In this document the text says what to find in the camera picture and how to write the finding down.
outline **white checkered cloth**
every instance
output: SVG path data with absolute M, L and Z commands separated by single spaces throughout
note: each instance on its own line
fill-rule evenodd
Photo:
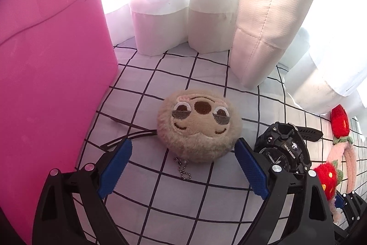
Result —
M 241 113 L 242 136 L 253 146 L 256 137 L 276 121 L 322 130 L 324 137 L 307 142 L 312 167 L 324 162 L 333 135 L 328 115 L 317 116 L 297 108 L 284 90 L 287 68 L 278 65 L 254 90 L 240 86 L 228 67 L 229 52 L 199 55 L 187 43 L 155 57 L 136 52 L 135 40 L 115 47 L 119 72 L 92 120 L 77 167 L 96 162 L 99 148 L 128 131 L 138 131 L 112 121 L 113 116 L 147 129 L 156 129 L 162 100 L 185 88 L 217 91 Z M 356 192 L 367 197 L 367 147 L 355 119 L 350 120 L 357 156 Z M 254 220 L 261 204 L 243 174 L 234 153 L 213 164 L 189 164 L 192 180 L 180 179 L 175 155 L 156 136 L 133 140 L 133 155 L 106 206 L 130 245 L 237 244 Z M 340 166 L 347 186 L 345 161 Z M 287 197 L 271 242 L 278 240 L 287 222 L 292 196 Z M 75 204 L 86 236 L 98 241 L 88 223 L 80 198 Z M 343 216 L 339 225 L 348 224 Z

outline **brown embroidered nose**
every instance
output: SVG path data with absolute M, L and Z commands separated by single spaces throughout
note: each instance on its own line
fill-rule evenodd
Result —
M 206 115 L 211 112 L 211 105 L 206 101 L 196 102 L 194 108 L 201 115 Z

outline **blue gripper pad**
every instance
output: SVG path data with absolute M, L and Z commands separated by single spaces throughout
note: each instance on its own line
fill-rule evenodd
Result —
M 254 193 L 265 200 L 269 196 L 267 177 L 241 139 L 238 139 L 234 145 L 234 155 Z
M 340 193 L 337 193 L 335 199 L 336 199 L 336 201 L 335 201 L 335 207 L 342 209 L 344 207 L 344 205 L 343 205 L 344 200 L 343 200 L 342 195 Z
M 126 139 L 100 176 L 98 195 L 101 199 L 104 199 L 108 194 L 113 192 L 132 153 L 133 144 L 131 140 Z

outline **silver keychain chain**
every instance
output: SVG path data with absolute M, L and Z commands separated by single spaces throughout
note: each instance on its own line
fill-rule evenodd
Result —
M 178 163 L 178 171 L 181 173 L 181 178 L 183 180 L 190 180 L 191 179 L 191 174 L 189 174 L 187 171 L 185 171 L 185 168 L 188 164 L 188 160 L 180 160 L 178 157 L 173 159 L 174 161 L 176 161 Z

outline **watch hand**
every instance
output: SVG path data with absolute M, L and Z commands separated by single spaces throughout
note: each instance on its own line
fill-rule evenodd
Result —
M 269 154 L 269 153 L 267 153 L 267 155 L 269 156 L 270 160 L 271 160 L 273 163 L 275 163 L 275 162 L 274 162 L 274 159 L 270 156 L 270 154 Z

